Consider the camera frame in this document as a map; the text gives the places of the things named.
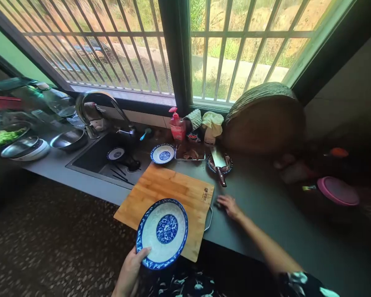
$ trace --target round wooden chopping block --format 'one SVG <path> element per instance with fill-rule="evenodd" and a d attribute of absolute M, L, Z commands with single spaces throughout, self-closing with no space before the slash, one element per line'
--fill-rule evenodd
<path fill-rule="evenodd" d="M 241 153 L 283 153 L 302 142 L 303 107 L 287 86 L 270 82 L 245 92 L 225 119 L 223 145 Z"/>

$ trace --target faucet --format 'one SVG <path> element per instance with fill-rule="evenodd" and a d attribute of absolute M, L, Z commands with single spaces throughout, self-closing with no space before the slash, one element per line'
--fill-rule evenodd
<path fill-rule="evenodd" d="M 91 94 L 100 95 L 102 97 L 107 97 L 111 100 L 111 104 L 114 108 L 118 111 L 118 113 L 122 116 L 122 118 L 127 122 L 129 131 L 118 130 L 117 133 L 128 135 L 130 138 L 136 138 L 136 129 L 133 126 L 132 122 L 129 120 L 125 112 L 118 106 L 116 100 L 106 92 L 101 92 L 98 90 L 90 90 L 84 93 L 81 93 L 77 97 L 77 101 L 75 103 L 75 110 L 80 118 L 80 120 L 85 124 L 85 130 L 90 139 L 97 139 L 99 138 L 99 133 L 96 131 L 95 127 L 91 124 L 88 120 L 87 116 L 84 112 L 84 103 L 87 101 L 87 97 Z"/>

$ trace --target gray countertop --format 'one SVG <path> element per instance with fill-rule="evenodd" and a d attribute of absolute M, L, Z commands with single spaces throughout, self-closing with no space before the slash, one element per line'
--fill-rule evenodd
<path fill-rule="evenodd" d="M 53 135 L 46 135 L 50 140 Z M 23 168 L 95 197 L 121 205 L 130 190 L 65 168 L 84 149 L 72 153 L 51 149 L 42 160 L 22 163 Z M 242 210 L 277 241 L 305 270 L 341 296 L 371 296 L 371 259 L 352 242 L 335 236 L 308 220 L 291 197 L 270 163 L 262 158 L 232 154 L 234 168 L 227 176 L 227 188 L 216 182 L 206 162 L 172 161 L 168 168 L 215 185 L 217 195 L 233 196 Z M 225 212 L 213 207 L 211 228 L 204 239 L 241 254 L 263 260 L 244 231 Z"/>

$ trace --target food in tray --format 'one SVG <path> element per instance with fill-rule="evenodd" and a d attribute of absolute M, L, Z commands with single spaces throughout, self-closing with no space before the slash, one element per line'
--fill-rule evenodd
<path fill-rule="evenodd" d="M 17 131 L 7 132 L 5 130 L 0 131 L 0 147 L 17 139 L 20 135 L 22 135 L 27 128 L 21 128 Z"/>
<path fill-rule="evenodd" d="M 203 160 L 204 148 L 200 144 L 182 143 L 177 146 L 176 159 Z"/>

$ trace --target tile backsplash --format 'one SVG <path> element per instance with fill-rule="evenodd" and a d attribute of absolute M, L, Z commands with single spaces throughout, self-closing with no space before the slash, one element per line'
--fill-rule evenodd
<path fill-rule="evenodd" d="M 118 111 L 115 108 L 106 107 L 106 106 L 99 106 L 99 107 L 105 110 L 109 117 L 123 120 L 123 118 L 121 117 L 121 115 L 118 113 Z M 151 126 L 157 126 L 157 127 L 162 127 L 162 128 L 170 128 L 169 117 L 163 117 L 160 115 L 152 115 L 148 113 L 140 113 L 140 112 L 128 111 L 128 110 L 124 110 L 124 112 L 131 122 L 151 125 Z"/>

